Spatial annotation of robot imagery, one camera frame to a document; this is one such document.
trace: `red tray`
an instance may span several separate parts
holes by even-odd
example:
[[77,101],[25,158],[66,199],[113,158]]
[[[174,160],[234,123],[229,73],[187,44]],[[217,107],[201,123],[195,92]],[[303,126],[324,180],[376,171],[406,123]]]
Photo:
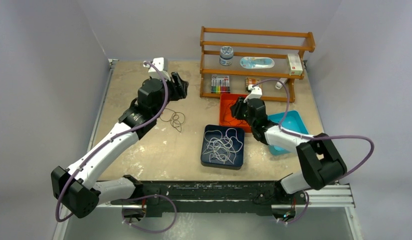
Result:
[[230,106],[234,105],[238,97],[246,97],[245,94],[224,93],[220,96],[219,125],[226,127],[239,127],[246,133],[251,133],[251,128],[246,121],[237,120],[231,116]]

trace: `beige table surface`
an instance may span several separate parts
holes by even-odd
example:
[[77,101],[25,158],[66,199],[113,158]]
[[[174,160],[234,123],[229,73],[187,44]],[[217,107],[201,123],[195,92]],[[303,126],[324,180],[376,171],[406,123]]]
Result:
[[[219,99],[200,98],[200,63],[198,61],[170,61],[169,73],[178,72],[189,82],[186,99],[170,102],[168,108],[183,112],[186,121],[179,133],[168,122],[157,121],[139,142],[129,147],[101,175],[100,180],[113,180],[131,174],[139,180],[278,180],[300,170],[296,154],[280,156],[270,154],[268,146],[257,142],[251,133],[246,134],[244,164],[240,170],[205,167],[200,163],[204,127],[218,125]],[[147,69],[140,61],[119,61],[107,92],[103,112],[97,129],[95,143],[99,142],[137,96],[138,88],[147,79]],[[241,77],[231,78],[231,91],[245,93]],[[268,92],[284,96],[283,89],[276,90],[275,83],[264,83],[264,95]],[[297,110],[309,133],[319,134],[322,125],[316,109],[307,76],[295,82],[296,101],[290,110]],[[283,112],[285,103],[266,102],[267,114]],[[170,113],[164,112],[163,119]]]

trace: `white wall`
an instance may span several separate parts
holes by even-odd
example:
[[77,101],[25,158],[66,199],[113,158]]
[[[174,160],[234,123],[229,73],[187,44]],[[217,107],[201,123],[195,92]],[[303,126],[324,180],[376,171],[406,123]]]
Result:
[[[412,0],[343,0],[309,79],[325,131],[362,134],[347,178],[367,239],[412,239]],[[364,141],[337,141],[348,167]]]
[[201,26],[313,32],[341,0],[79,0],[108,58],[199,59]]
[[52,237],[50,173],[86,152],[107,66],[76,0],[0,0],[0,240]]

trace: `wooden rack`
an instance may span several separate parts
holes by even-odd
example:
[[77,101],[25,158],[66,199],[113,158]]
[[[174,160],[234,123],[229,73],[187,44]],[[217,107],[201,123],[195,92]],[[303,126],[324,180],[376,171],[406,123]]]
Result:
[[[205,33],[215,34],[238,34],[238,35],[257,35],[257,36],[274,36],[274,37],[290,37],[304,38],[302,45],[279,45],[279,44],[264,44],[264,43],[247,43],[247,42],[229,42],[229,41],[209,41],[205,40]],[[287,84],[290,91],[290,102],[295,101],[294,80],[303,79],[302,75],[289,75],[288,65],[286,62],[286,54],[272,53],[257,53],[257,52],[240,52],[234,51],[233,64],[223,66],[219,63],[219,51],[205,50],[205,46],[231,46],[252,49],[269,49],[269,50],[295,50],[303,61],[305,51],[313,52],[315,50],[315,40],[311,32],[286,32],[286,31],[264,31],[264,30],[245,30],[245,29],[230,29],[230,28],[209,28],[201,27],[200,36],[201,46],[201,62],[200,62],[200,97],[220,98],[220,93],[204,92],[204,74],[223,74],[223,75],[239,75],[239,76],[256,76],[268,78],[288,78]],[[245,69],[239,61],[242,57],[268,57],[275,61],[275,66],[266,69]],[[286,97],[263,96],[264,101],[285,102]]]

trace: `white box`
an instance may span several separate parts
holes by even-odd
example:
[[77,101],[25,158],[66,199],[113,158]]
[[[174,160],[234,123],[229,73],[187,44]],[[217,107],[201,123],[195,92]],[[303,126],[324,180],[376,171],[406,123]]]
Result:
[[300,76],[303,73],[303,65],[298,54],[289,53],[287,54],[287,62],[289,66],[289,75]]

